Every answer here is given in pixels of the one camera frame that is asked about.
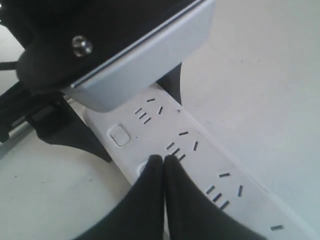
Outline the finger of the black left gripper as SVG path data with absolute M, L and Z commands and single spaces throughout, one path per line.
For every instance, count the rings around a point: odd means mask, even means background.
M 181 68 L 182 63 L 173 68 L 156 83 L 165 90 L 176 102 L 182 104 L 181 99 Z

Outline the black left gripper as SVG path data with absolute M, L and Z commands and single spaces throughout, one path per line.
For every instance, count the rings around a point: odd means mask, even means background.
M 24 50 L 43 26 L 55 24 L 65 11 L 63 0 L 2 0 L 0 4 L 0 24 Z M 62 94 L 35 94 L 17 82 L 0 96 L 0 156 L 8 154 L 36 126 L 37 136 L 47 144 L 83 150 L 112 161 Z

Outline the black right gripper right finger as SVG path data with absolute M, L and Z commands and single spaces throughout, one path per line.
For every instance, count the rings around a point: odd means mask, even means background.
M 175 156 L 163 165 L 171 240 L 251 240 L 253 232 L 218 209 L 193 183 Z

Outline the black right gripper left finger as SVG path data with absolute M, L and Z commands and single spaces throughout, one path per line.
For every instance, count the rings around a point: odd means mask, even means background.
M 165 198 L 163 159 L 151 155 L 120 203 L 78 240 L 162 240 Z

